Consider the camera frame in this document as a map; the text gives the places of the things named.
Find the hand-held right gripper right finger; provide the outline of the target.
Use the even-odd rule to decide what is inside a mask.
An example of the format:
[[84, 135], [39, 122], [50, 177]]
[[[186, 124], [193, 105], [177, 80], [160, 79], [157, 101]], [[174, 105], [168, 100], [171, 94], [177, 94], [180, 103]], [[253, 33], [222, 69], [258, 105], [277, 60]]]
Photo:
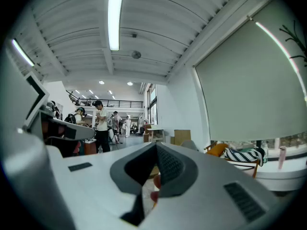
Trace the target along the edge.
[[195, 161], [198, 176], [181, 196], [159, 198], [143, 230], [260, 230], [277, 197], [225, 159], [169, 144]]

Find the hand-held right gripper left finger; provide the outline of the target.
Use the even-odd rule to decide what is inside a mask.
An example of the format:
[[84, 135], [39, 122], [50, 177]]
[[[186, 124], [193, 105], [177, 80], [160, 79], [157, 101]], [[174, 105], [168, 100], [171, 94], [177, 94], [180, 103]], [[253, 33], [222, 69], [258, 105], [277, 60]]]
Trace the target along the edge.
[[47, 146], [58, 188], [79, 230], [156, 230], [153, 210], [144, 216], [142, 186], [156, 164], [155, 143], [64, 158]]

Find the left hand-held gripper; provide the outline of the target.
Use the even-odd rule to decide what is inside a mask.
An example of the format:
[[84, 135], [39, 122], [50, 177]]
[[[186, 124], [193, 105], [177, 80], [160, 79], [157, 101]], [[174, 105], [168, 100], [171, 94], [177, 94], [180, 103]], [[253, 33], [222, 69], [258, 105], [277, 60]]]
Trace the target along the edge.
[[55, 105], [48, 101], [49, 93], [35, 74], [28, 73], [24, 80], [35, 97], [25, 118], [24, 129], [37, 136], [44, 144], [58, 148], [64, 158], [77, 156], [73, 151], [78, 141], [93, 138], [95, 131], [86, 126], [56, 119]]

